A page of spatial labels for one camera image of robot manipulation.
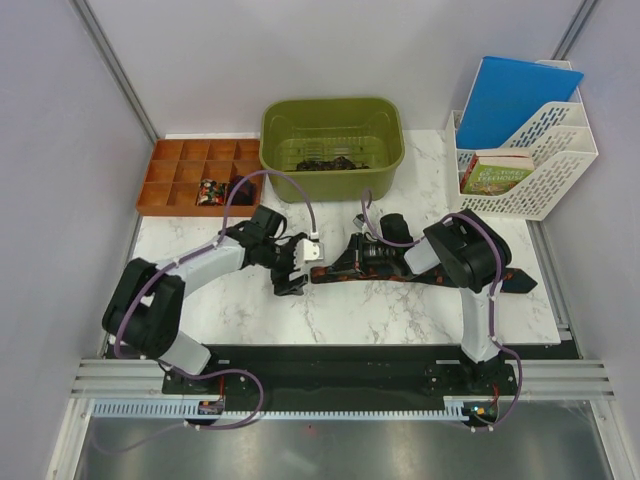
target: marble table top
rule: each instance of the marble table top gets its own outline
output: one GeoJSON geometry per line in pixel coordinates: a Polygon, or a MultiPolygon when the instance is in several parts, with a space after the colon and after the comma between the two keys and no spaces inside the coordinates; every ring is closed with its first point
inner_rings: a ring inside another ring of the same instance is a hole
{"type": "MultiPolygon", "coordinates": [[[[391,191],[374,202],[372,217],[398,212],[411,234],[442,218],[446,154],[443,132],[405,131],[406,154],[391,191]]],[[[284,214],[288,232],[309,231],[304,203],[287,204],[265,182],[262,203],[284,214]]],[[[325,263],[346,247],[359,202],[316,203],[325,263]]],[[[554,344],[560,338],[540,267],[524,220],[484,220],[509,244],[511,266],[538,281],[527,295],[501,294],[497,333],[511,344],[554,344]]],[[[173,258],[215,236],[220,218],[145,217],[134,257],[173,258]]],[[[202,343],[217,344],[451,344],[462,338],[462,305],[456,289],[394,282],[348,282],[305,287],[300,297],[276,297],[269,272],[261,267],[218,278],[190,295],[181,329],[202,343]]]]}

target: blue folder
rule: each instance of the blue folder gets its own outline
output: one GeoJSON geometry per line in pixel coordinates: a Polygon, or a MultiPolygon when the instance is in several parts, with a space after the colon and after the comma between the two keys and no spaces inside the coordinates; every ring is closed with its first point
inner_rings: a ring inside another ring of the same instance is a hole
{"type": "Polygon", "coordinates": [[[500,147],[545,103],[568,101],[582,77],[575,70],[484,57],[456,135],[457,147],[500,147]]]}

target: gray floor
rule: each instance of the gray floor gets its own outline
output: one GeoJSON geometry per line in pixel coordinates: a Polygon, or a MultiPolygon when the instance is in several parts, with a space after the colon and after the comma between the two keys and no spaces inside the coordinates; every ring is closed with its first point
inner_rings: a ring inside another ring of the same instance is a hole
{"type": "MultiPolygon", "coordinates": [[[[105,448],[175,423],[94,419],[105,448]]],[[[612,479],[590,408],[521,404],[494,433],[435,422],[262,421],[229,432],[179,429],[105,456],[85,447],[78,479],[612,479]]]]}

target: white wall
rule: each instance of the white wall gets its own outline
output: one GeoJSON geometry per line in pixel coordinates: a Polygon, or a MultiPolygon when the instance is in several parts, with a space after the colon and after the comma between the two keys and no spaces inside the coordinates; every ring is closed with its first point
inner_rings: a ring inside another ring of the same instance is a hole
{"type": "Polygon", "coordinates": [[[0,478],[43,478],[150,145],[65,0],[0,5],[0,478]]]}
{"type": "Polygon", "coordinates": [[[379,95],[443,128],[483,55],[549,58],[579,0],[89,0],[161,134],[256,132],[292,97],[379,95]]]}
{"type": "Polygon", "coordinates": [[[600,2],[570,54],[600,157],[545,221],[580,345],[640,451],[640,3],[600,2]]]}

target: green basket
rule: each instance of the green basket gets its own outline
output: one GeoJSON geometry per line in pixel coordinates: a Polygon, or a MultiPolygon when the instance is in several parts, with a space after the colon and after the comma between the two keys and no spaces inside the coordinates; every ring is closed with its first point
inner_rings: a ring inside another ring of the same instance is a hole
{"type": "MultiPolygon", "coordinates": [[[[391,188],[403,157],[398,110],[382,98],[286,100],[271,105],[262,117],[262,165],[290,175],[313,201],[357,200],[366,187],[377,200],[391,188]],[[369,168],[295,171],[303,160],[331,161],[339,156],[369,168]]],[[[302,201],[286,179],[269,178],[282,200],[302,201]]]]}

